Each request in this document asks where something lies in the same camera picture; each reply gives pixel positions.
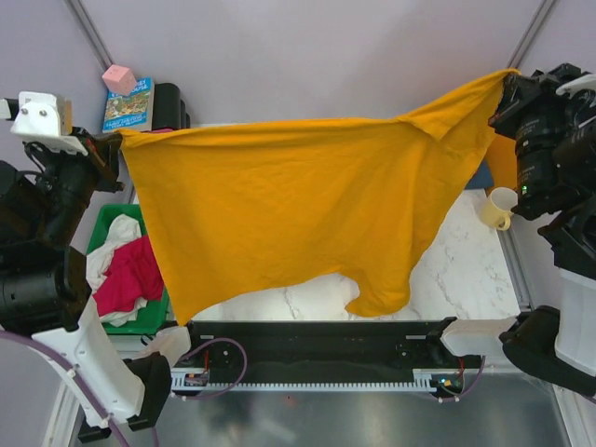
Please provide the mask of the yellow t shirt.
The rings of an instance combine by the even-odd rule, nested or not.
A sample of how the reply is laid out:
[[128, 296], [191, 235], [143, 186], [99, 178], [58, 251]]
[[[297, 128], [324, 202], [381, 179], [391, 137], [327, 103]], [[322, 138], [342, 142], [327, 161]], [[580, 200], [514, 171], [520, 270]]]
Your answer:
[[508, 70], [393, 118], [121, 131], [175, 317], [329, 274], [346, 310], [400, 311], [410, 277], [494, 141]]

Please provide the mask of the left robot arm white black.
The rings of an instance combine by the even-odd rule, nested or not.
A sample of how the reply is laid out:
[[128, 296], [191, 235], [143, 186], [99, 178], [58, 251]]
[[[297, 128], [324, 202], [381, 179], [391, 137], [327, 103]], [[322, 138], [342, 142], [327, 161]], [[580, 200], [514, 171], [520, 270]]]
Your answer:
[[72, 244], [97, 191], [117, 192], [118, 134], [75, 129], [64, 147], [25, 144], [39, 171], [1, 166], [1, 335], [40, 355], [85, 412], [82, 441], [120, 437], [121, 426], [154, 428], [179, 361], [197, 365], [203, 342], [185, 327], [169, 327], [134, 359], [122, 359], [99, 319], [86, 280], [86, 258]]

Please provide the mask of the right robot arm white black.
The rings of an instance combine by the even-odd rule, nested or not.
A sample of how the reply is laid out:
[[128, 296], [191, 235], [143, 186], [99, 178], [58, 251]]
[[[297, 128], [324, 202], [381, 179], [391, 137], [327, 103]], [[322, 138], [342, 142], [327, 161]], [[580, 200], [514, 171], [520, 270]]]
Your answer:
[[515, 142], [514, 214], [553, 220], [537, 233], [550, 245], [562, 280], [559, 307], [512, 318], [444, 319], [427, 342], [428, 359], [504, 355], [535, 378], [595, 399], [595, 75], [571, 63], [511, 74], [488, 124]]

